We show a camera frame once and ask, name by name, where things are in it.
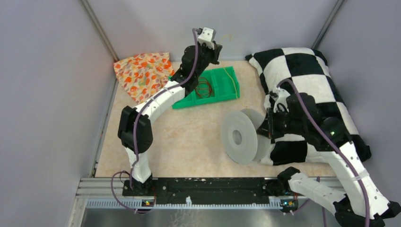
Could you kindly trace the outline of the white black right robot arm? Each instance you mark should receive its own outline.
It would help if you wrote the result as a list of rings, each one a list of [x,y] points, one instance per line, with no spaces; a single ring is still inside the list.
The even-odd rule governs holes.
[[[400,204],[382,195],[363,166],[371,156],[370,148],[337,95],[290,94],[281,89],[266,95],[265,109],[257,132],[271,145],[261,162],[270,166],[327,163],[344,188],[344,192],[330,190],[288,167],[279,174],[281,194],[307,196],[343,227],[382,227],[386,218],[400,213]]]

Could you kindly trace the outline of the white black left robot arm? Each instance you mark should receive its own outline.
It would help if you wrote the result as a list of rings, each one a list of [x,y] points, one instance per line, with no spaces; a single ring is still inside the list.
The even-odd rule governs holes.
[[[153,142],[152,124],[173,104],[195,90],[199,77],[210,65],[219,64],[222,45],[212,42],[212,47],[196,43],[184,50],[181,64],[167,84],[143,103],[122,109],[117,136],[126,149],[131,169],[129,187],[139,195],[150,193],[152,177],[147,151]]]

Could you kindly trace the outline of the white perforated cable spool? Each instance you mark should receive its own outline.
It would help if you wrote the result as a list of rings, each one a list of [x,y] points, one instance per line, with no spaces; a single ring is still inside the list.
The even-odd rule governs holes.
[[[257,133],[264,117],[254,109],[230,111],[223,119],[220,137],[226,154],[234,162],[260,162],[273,149],[271,140]]]

